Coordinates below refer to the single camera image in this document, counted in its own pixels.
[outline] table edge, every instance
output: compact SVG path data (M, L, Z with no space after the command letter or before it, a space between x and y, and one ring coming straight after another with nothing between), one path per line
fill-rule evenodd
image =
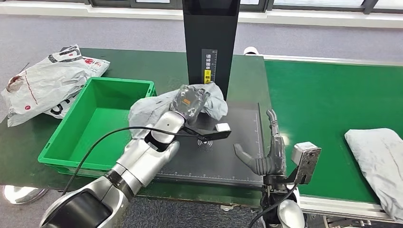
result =
M248 55L248 56L261 56L261 57L264 58L264 60L313 62L313 63L333 63L333 64L347 64L347 65L370 65L370 66L391 66L391 67L396 66L396 67L403 67L403 62L391 62L391 61L374 61L374 60L348 59L348 58L277 56L277 55L263 55L263 54L260 54L260 55Z

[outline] black pillar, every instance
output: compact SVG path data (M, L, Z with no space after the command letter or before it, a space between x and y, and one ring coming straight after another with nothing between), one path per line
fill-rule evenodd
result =
M240 0L182 0L189 84L215 82L227 98Z

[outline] white plastic bag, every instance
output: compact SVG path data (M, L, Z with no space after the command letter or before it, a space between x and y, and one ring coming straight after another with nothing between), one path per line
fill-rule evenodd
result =
M96 75L92 63L86 63L78 45L73 45L47 56L10 79L1 92L8 107L8 127L50 111L77 94L86 81Z
M90 77L102 76L102 74L105 73L110 64L108 61L102 59L89 58L89 57L83 57L83 58L89 70L91 71ZM45 111L44 113L51 115L57 119L63 119L66 116L67 112L69 111L71 105L73 105L74 101L76 100L77 94L78 93L72 94L66 100L60 102L58 105Z

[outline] gray garment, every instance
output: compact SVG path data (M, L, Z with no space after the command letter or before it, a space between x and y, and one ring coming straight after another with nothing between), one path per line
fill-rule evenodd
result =
M207 98L202 113L206 113L216 120L220 120L224 115L227 115L228 106L224 101L221 89L215 84L197 84L190 85L195 89L205 89L210 93ZM169 105L175 98L178 90L174 90L159 96L147 97L136 101L130 107L129 125L130 126L146 126L148 124L156 124L158 119L163 113L168 111ZM141 130L131 130L132 137L134 137Z
M403 140L387 128L349 130L345 139L382 208L403 222Z

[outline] window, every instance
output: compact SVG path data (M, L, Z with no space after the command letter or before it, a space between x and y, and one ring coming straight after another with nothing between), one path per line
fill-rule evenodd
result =
M95 7L182 9L182 0L84 0L87 1ZM403 0L240 0L240 11L265 12L272 9L403 13Z
M374 9L403 10L403 0L378 0Z

